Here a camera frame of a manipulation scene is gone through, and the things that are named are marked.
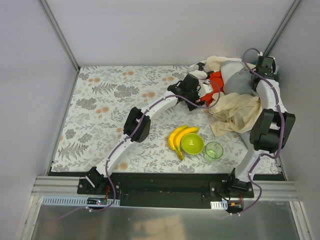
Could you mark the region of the red orange cloth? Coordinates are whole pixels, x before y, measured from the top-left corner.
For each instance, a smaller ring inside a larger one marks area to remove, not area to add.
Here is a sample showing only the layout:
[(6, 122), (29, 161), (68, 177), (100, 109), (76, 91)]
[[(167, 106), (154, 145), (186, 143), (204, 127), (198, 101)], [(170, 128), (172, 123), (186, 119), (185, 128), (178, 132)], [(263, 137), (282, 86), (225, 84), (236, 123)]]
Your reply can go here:
[(213, 95), (217, 94), (218, 96), (219, 92), (224, 92), (224, 85), (225, 84), (222, 78), (221, 71), (211, 73), (209, 78), (199, 85), (199, 99), (196, 101), (196, 103), (199, 105), (205, 104), (207, 107), (209, 107), (210, 104), (215, 100), (213, 98)]

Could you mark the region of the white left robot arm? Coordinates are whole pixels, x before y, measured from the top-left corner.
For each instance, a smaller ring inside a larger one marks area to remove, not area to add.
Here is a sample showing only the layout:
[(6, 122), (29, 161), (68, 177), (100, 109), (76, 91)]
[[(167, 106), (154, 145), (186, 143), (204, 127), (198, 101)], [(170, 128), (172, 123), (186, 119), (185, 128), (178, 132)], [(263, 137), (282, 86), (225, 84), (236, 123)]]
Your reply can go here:
[(170, 85), (163, 95), (146, 107), (133, 107), (124, 123), (120, 140), (101, 163), (80, 178), (77, 193), (85, 194), (87, 190), (93, 190), (96, 195), (107, 193), (107, 185), (111, 183), (108, 177), (126, 153), (148, 137), (152, 120), (180, 102), (187, 103), (190, 110), (198, 108), (199, 99), (204, 95), (203, 84), (187, 75), (184, 80)]

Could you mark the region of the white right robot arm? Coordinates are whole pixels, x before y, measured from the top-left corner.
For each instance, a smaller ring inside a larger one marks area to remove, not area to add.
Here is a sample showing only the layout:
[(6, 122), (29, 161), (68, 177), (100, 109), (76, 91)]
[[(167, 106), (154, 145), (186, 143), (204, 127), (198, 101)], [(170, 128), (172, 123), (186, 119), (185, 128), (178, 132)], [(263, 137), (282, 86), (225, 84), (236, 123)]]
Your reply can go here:
[(253, 197), (252, 181), (262, 157), (280, 155), (296, 121), (296, 116), (289, 113), (282, 102), (275, 58), (259, 55), (255, 69), (250, 72), (262, 112), (251, 129), (247, 154), (223, 184), (229, 197)]

